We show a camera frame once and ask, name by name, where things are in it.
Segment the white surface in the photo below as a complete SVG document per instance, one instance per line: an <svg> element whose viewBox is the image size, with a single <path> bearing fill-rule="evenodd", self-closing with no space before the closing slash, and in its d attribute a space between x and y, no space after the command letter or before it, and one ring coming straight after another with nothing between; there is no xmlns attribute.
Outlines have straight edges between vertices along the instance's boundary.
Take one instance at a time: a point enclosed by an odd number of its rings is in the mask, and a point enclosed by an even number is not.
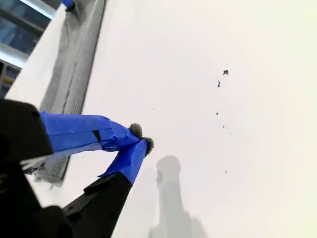
<svg viewBox="0 0 317 238"><path fill-rule="evenodd" d="M317 236L315 7L108 1L83 112L138 122L156 146L113 237ZM114 156L75 155L61 188L32 185L64 206Z"/></svg>

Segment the gray towel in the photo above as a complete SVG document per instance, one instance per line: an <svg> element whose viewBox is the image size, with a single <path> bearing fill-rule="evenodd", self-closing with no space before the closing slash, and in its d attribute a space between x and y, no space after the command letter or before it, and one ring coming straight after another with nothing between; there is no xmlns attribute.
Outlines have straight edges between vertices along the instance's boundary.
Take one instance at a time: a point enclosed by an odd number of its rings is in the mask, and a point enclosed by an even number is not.
<svg viewBox="0 0 317 238"><path fill-rule="evenodd" d="M66 14L57 60L40 111L80 114L83 108L106 0L78 0Z"/></svg>

